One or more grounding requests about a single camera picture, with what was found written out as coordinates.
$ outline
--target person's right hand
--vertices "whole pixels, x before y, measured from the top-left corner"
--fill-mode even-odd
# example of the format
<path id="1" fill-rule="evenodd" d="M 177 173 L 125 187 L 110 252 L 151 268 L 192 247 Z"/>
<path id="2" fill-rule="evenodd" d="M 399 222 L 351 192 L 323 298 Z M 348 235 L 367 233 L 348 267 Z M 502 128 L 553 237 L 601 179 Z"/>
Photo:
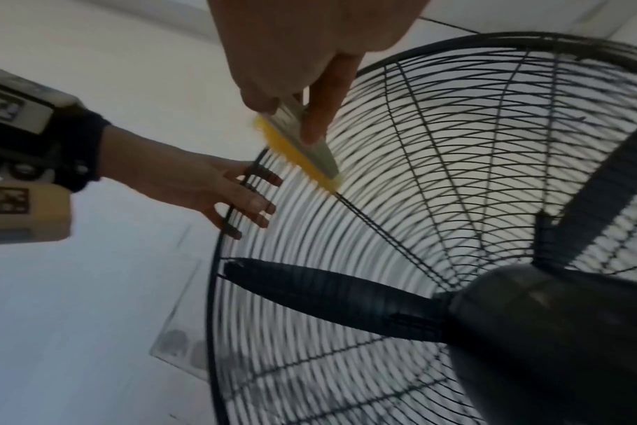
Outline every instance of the person's right hand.
<path id="1" fill-rule="evenodd" d="M 326 134 L 363 55 L 405 35 L 428 0 L 209 0 L 244 103 L 273 112 L 309 88 L 302 140 Z"/>

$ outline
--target cleaning brush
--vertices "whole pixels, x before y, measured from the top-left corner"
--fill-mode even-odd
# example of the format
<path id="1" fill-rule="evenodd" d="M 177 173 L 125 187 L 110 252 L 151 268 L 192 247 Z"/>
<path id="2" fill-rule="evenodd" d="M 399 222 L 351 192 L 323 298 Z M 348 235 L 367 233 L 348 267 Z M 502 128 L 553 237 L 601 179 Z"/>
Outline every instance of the cleaning brush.
<path id="1" fill-rule="evenodd" d="M 336 193 L 342 182 L 340 169 L 325 138 L 307 146 L 300 140 L 300 126 L 305 110 L 294 97 L 281 100 L 274 114 L 261 113 L 256 118 L 256 127 L 262 131 L 268 147 L 297 165 L 330 193 Z"/>

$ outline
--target person's left hand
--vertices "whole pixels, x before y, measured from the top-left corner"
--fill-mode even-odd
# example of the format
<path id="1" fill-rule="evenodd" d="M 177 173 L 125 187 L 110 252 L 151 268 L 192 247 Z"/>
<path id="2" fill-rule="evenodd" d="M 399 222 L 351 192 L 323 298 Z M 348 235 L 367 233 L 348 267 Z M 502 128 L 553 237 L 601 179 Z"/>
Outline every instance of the person's left hand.
<path id="1" fill-rule="evenodd" d="M 242 233 L 225 222 L 216 205 L 231 205 L 266 228 L 265 214 L 277 208 L 239 179 L 250 173 L 274 186 L 282 183 L 279 176 L 252 162 L 184 151 L 113 126 L 104 130 L 99 173 L 154 200 L 194 209 L 235 239 L 241 239 Z"/>

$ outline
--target wire cage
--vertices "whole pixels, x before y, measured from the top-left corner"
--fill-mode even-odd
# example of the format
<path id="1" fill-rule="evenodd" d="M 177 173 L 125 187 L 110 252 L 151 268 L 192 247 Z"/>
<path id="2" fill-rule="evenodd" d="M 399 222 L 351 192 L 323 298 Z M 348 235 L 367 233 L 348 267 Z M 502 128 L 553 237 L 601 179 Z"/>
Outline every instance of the wire cage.
<path id="1" fill-rule="evenodd" d="M 247 182 L 278 206 L 270 227 L 228 213 L 245 236 L 220 237 L 206 304 L 220 425 L 485 423 L 446 344 L 276 304 L 224 279 L 229 258 L 425 298 L 531 262 L 637 281 L 635 47 L 507 33 L 409 50 L 360 70 L 328 144 L 339 194 L 263 151 L 282 187 Z"/>

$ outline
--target beige plastic casing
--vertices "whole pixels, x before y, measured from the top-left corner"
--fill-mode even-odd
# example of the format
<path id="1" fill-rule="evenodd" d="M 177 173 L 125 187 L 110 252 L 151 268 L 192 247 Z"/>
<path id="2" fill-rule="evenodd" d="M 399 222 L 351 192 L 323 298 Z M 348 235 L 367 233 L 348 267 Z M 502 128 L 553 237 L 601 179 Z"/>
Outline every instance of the beige plastic casing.
<path id="1" fill-rule="evenodd" d="M 0 181 L 0 244 L 51 242 L 71 234 L 71 192 L 49 183 Z"/>

